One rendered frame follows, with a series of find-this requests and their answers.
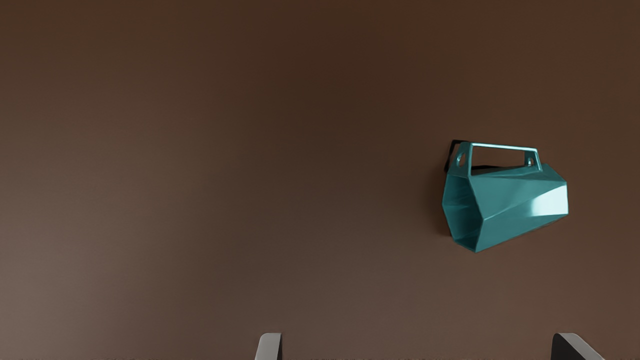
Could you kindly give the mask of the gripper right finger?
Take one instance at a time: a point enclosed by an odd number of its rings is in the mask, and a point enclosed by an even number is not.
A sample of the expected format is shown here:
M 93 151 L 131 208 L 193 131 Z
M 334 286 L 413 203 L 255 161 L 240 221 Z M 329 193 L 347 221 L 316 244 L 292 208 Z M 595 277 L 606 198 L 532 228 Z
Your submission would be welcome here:
M 555 333 L 551 340 L 551 360 L 605 360 L 576 333 Z

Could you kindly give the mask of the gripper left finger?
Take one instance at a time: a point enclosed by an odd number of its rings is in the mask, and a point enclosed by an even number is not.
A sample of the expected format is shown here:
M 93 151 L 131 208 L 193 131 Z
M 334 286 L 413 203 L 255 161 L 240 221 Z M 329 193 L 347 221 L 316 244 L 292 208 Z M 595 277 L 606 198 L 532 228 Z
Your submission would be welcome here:
M 263 333 L 254 360 L 282 360 L 282 334 Z

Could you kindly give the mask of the teal faceted mug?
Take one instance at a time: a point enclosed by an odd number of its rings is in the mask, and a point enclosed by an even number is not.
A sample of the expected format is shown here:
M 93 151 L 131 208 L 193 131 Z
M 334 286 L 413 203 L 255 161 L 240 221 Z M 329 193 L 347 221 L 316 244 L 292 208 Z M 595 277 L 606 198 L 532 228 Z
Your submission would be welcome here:
M 480 148 L 522 152 L 518 166 L 473 165 Z M 569 214 L 567 181 L 537 148 L 453 139 L 442 210 L 453 242 L 474 253 L 548 226 Z

